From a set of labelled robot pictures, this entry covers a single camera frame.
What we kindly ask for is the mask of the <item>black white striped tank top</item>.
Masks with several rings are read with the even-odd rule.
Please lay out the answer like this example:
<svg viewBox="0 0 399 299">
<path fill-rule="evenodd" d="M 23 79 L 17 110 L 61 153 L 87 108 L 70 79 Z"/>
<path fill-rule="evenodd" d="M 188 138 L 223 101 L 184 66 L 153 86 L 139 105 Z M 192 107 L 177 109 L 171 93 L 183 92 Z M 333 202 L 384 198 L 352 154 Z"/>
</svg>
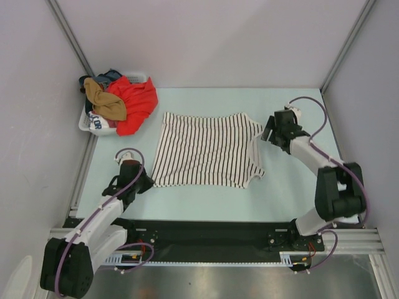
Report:
<svg viewBox="0 0 399 299">
<path fill-rule="evenodd" d="M 257 147 L 262 132 L 244 112 L 220 117 L 166 112 L 152 171 L 155 186 L 246 189 L 265 174 Z"/>
</svg>

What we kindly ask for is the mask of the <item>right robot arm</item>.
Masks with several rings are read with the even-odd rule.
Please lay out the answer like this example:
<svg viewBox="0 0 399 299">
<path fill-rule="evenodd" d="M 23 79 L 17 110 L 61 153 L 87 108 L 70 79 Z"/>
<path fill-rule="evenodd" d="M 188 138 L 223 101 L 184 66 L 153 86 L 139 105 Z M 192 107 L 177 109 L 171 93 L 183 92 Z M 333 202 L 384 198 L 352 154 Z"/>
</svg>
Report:
<svg viewBox="0 0 399 299">
<path fill-rule="evenodd" d="M 288 226 L 287 241 L 293 249 L 302 250 L 310 237 L 337 220 L 367 211 L 360 165 L 338 161 L 318 148 L 298 124 L 294 109 L 285 108 L 270 116 L 261 139 L 297 158 L 316 176 L 314 208 Z"/>
</svg>

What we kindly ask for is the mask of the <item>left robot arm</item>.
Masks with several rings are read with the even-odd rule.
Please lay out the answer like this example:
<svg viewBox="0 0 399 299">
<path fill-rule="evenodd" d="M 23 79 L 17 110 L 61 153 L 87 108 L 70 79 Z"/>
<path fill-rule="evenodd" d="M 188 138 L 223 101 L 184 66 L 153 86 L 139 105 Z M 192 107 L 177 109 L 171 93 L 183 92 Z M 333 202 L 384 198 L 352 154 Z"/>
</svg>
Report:
<svg viewBox="0 0 399 299">
<path fill-rule="evenodd" d="M 65 236 L 47 241 L 39 280 L 43 290 L 60 298 L 82 298 L 97 270 L 114 251 L 147 248 L 150 256 L 140 257 L 139 265 L 154 256 L 153 245 L 139 239 L 134 222 L 121 218 L 136 196 L 153 186 L 153 180 L 137 160 L 125 159 L 119 166 L 119 174 L 103 190 L 93 213 Z"/>
</svg>

